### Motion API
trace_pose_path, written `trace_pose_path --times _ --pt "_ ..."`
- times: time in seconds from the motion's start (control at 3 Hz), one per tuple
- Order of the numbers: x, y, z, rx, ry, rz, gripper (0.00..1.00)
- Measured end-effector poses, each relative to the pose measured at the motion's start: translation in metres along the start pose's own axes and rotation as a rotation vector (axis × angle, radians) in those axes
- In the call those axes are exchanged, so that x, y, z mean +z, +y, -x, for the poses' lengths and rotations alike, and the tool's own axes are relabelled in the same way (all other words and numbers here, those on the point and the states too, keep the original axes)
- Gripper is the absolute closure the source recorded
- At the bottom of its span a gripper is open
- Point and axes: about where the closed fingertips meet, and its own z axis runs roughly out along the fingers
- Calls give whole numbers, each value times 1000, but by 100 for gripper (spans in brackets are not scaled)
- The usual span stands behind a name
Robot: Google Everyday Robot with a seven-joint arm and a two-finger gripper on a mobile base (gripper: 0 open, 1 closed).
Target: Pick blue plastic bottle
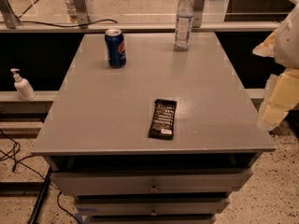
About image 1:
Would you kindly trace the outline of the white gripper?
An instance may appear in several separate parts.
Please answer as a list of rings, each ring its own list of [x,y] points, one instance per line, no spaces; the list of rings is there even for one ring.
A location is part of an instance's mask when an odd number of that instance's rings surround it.
[[[279,76],[268,78],[259,108],[258,127],[272,131],[299,104],[299,4],[252,53],[275,56],[276,63],[287,68]]]

